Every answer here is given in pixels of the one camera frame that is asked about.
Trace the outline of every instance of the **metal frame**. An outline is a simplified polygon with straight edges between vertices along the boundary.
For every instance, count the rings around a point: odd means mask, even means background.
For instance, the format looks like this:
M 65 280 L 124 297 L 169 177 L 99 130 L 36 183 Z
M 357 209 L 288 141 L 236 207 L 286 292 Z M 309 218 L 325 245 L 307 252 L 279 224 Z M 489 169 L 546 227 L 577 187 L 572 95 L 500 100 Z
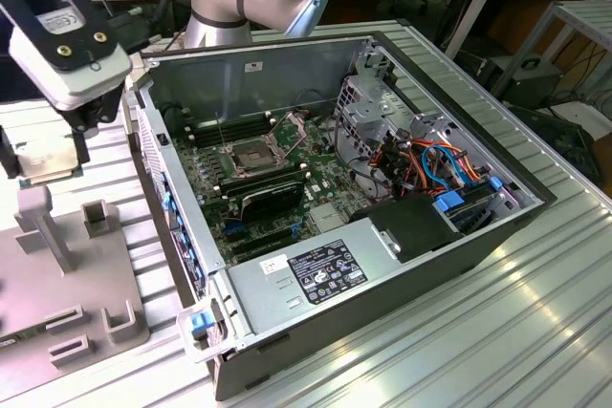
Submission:
M 565 27 L 557 38 L 551 43 L 544 57 L 551 59 L 557 54 L 559 48 L 569 37 L 571 31 L 575 30 L 588 37 L 593 42 L 604 47 L 607 51 L 612 51 L 612 4 L 601 0 L 595 2 L 554 2 L 542 14 L 518 52 L 514 55 L 504 73 L 499 77 L 491 94 L 499 97 L 503 89 L 506 88 L 514 73 L 518 70 L 527 54 L 533 49 L 540 37 L 548 30 L 553 20 L 560 19 L 565 23 Z M 603 78 L 593 85 L 588 93 L 592 94 L 597 90 L 597 84 L 607 81 L 612 71 L 608 71 Z
M 558 201 L 482 266 L 224 406 L 487 406 L 502 398 L 515 406 L 537 397 L 543 406 L 610 406 L 612 267 L 606 262 L 612 262 L 612 201 L 413 28 L 384 21 L 324 26 L 315 35 L 372 29 L 386 33 L 451 92 Z M 281 38 L 276 32 L 254 36 L 255 41 Z M 398 86 L 412 96 L 409 82 L 398 80 Z M 426 109 L 423 99 L 414 102 Z M 51 123 L 39 115 L 45 105 L 17 111 L 14 117 L 24 126 L 13 125 L 11 138 L 36 134 L 26 121 Z M 57 122 L 58 115 L 45 110 Z M 5 111 L 0 107 L 3 121 Z M 133 406 L 214 404 L 210 374 L 189 361 L 174 328 L 179 297 L 134 166 L 122 153 L 119 125 L 88 140 L 95 147 L 95 166 L 82 179 L 56 185 L 54 199 L 62 211 L 101 194 L 120 200 L 151 339 L 11 399 L 6 408 L 110 405 L 118 394 Z M 11 220 L 7 211 L 0 212 L 0 224 Z

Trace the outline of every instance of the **grey holder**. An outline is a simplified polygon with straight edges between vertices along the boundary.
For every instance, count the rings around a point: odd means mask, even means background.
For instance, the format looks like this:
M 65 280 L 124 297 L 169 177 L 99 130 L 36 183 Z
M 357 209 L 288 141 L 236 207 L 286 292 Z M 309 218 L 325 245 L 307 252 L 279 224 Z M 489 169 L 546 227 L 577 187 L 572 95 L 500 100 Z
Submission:
M 93 352 L 94 346 L 84 334 L 49 348 L 49 361 L 59 368 Z
M 11 373 L 0 403 L 149 337 L 117 208 L 98 200 L 52 218 L 46 186 L 17 201 L 19 227 L 0 231 L 0 367 Z
M 90 317 L 83 307 L 76 305 L 64 311 L 56 312 L 45 317 L 45 330 L 50 334 L 59 334 L 72 327 L 76 327 L 89 322 Z
M 49 214 L 54 208 L 51 201 L 51 192 L 47 186 L 36 186 L 17 192 L 19 204 L 19 216 L 33 222 L 40 236 L 57 260 L 57 264 L 63 274 L 75 268 L 75 262 L 71 261 L 72 254 L 62 239 L 54 219 Z M 31 246 L 26 246 L 24 251 L 29 253 Z
M 122 324 L 115 324 L 113 317 L 108 313 L 106 308 L 102 308 L 102 322 L 104 323 L 104 331 L 108 335 L 108 339 L 113 344 L 119 344 L 127 339 L 133 338 L 141 329 L 138 317 L 134 313 L 130 300 L 125 300 L 127 308 L 127 321 Z

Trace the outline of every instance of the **metal shelf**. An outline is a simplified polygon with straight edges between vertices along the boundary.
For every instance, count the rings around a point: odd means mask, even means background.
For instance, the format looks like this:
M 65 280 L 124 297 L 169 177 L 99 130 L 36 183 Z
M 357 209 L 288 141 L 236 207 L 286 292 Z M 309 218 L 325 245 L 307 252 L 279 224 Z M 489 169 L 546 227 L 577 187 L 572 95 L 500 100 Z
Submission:
M 552 58 L 561 44 L 567 39 L 571 30 L 582 33 L 607 51 L 612 51 L 612 2 L 604 0 L 595 2 L 554 2 L 544 12 L 532 32 L 520 47 L 520 50 L 514 55 L 509 66 L 499 77 L 491 89 L 492 95 L 499 97 L 503 93 L 514 73 L 527 57 L 527 54 L 534 48 L 541 36 L 548 30 L 548 27 L 556 18 L 563 21 L 566 27 L 546 51 L 544 54 L 545 57 L 549 59 Z M 612 68 L 589 88 L 587 92 L 588 95 L 591 95 L 611 77 Z

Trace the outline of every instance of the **open computer chassis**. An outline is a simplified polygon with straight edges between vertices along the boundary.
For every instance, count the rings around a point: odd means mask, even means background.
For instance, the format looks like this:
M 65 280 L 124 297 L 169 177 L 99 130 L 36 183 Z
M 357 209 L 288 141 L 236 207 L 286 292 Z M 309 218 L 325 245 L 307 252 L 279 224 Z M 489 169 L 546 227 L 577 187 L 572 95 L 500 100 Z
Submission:
M 555 200 L 379 32 L 142 59 L 142 156 L 196 301 L 177 324 L 217 399 L 474 268 Z

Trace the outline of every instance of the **power supply label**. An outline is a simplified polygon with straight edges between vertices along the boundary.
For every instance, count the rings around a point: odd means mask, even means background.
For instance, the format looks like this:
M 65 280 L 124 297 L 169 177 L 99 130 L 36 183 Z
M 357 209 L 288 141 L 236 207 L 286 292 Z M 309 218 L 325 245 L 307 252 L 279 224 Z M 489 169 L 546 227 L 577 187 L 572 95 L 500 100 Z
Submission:
M 313 305 L 367 281 L 359 263 L 341 239 L 290 258 L 288 262 Z

